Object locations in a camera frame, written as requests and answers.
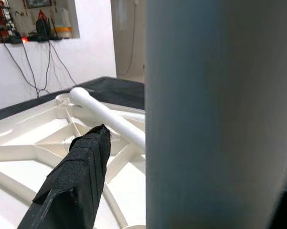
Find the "white plastic tube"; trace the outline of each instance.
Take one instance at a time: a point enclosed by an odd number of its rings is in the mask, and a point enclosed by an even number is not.
[[[116,112],[113,112],[95,98],[91,97],[84,88],[76,87],[72,89],[70,97],[73,103],[88,109],[99,120],[104,122],[104,124],[109,125],[126,140],[145,151],[145,133],[119,116]]]

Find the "red light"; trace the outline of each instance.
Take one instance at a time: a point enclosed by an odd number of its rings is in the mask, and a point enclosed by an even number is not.
[[[28,42],[28,39],[26,37],[23,37],[22,38],[22,43],[27,43]]]

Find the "picture frame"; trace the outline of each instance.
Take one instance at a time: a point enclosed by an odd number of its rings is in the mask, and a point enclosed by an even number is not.
[[[52,6],[51,0],[26,0],[26,4],[28,9]]]

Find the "gray pole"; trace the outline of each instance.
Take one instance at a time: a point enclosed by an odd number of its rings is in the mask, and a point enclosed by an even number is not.
[[[287,0],[147,1],[147,228],[266,228],[287,174]]]

